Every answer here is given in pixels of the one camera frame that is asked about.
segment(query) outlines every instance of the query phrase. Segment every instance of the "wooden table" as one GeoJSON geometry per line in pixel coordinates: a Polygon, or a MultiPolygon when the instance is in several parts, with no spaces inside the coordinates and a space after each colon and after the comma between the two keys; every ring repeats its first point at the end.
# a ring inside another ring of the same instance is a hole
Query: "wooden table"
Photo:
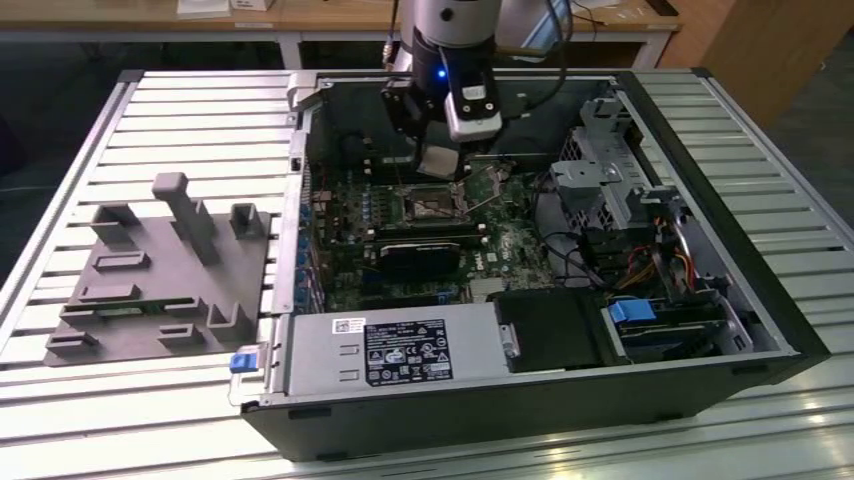
{"type": "Polygon", "coordinates": [[[176,0],[0,0],[0,41],[278,43],[283,5],[182,20],[176,0]]]}
{"type": "MultiPolygon", "coordinates": [[[[558,11],[563,12],[562,2],[559,4],[558,11]]],[[[391,5],[391,0],[286,0],[281,25],[290,37],[283,47],[289,68],[302,65],[299,44],[305,41],[383,41],[391,21],[391,5]]],[[[585,18],[590,15],[586,10],[575,13],[585,18]]],[[[573,42],[595,40],[640,44],[634,63],[622,66],[654,68],[670,35],[681,27],[680,17],[658,15],[646,0],[623,0],[618,5],[595,8],[593,16],[595,29],[583,18],[573,19],[573,42]]],[[[542,0],[505,0],[497,33],[499,45],[519,47],[531,44],[533,32],[543,25],[551,26],[542,0]]],[[[545,45],[530,46],[539,49],[545,45]]]]}
{"type": "MultiPolygon", "coordinates": [[[[383,41],[391,0],[278,0],[267,12],[180,20],[176,0],[0,0],[0,41],[22,42],[277,42],[286,68],[303,67],[305,41],[383,41]]],[[[505,0],[502,45],[521,46],[546,18],[542,0],[505,0]]],[[[645,0],[594,9],[597,42],[641,45],[634,66],[653,68],[677,17],[661,17],[645,0]]],[[[574,42],[594,40],[590,22],[574,19],[574,42]]]]}

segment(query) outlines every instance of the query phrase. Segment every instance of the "motherboard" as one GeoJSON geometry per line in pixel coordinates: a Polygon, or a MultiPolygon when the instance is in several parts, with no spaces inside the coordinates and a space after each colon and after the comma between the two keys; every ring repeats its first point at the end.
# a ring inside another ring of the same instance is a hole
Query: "motherboard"
{"type": "Polygon", "coordinates": [[[506,159],[470,167],[458,182],[414,177],[397,164],[387,175],[371,168],[319,175],[326,311],[481,303],[507,289],[554,285],[530,220],[535,174],[515,173],[506,159]]]}

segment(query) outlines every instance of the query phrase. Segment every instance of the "sticker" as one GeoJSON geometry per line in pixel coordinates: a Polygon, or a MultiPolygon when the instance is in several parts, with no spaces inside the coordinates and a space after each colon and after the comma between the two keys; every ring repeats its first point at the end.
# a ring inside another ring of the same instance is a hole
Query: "sticker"
{"type": "Polygon", "coordinates": [[[273,28],[273,23],[259,23],[259,22],[235,23],[235,28],[273,28]]]}
{"type": "Polygon", "coordinates": [[[365,325],[365,363],[373,387],[451,380],[445,320],[365,325]]]}
{"type": "Polygon", "coordinates": [[[365,318],[337,318],[333,320],[333,333],[362,333],[365,318]]]}

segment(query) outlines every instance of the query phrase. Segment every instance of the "barcode sticker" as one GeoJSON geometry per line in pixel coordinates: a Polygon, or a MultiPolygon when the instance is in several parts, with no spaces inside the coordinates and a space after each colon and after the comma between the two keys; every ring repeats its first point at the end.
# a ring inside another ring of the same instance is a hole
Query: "barcode sticker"
{"type": "Polygon", "coordinates": [[[337,318],[333,320],[333,333],[362,333],[365,318],[337,318]]]}

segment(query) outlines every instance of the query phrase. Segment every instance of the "gray post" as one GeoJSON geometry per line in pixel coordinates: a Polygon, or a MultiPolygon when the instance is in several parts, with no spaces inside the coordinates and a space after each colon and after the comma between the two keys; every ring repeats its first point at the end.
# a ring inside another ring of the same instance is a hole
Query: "gray post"
{"type": "Polygon", "coordinates": [[[211,216],[202,203],[199,207],[187,196],[187,176],[180,172],[160,173],[155,177],[151,192],[158,200],[170,206],[175,216],[175,227],[190,245],[203,265],[219,263],[219,253],[211,240],[215,229],[211,216]]]}

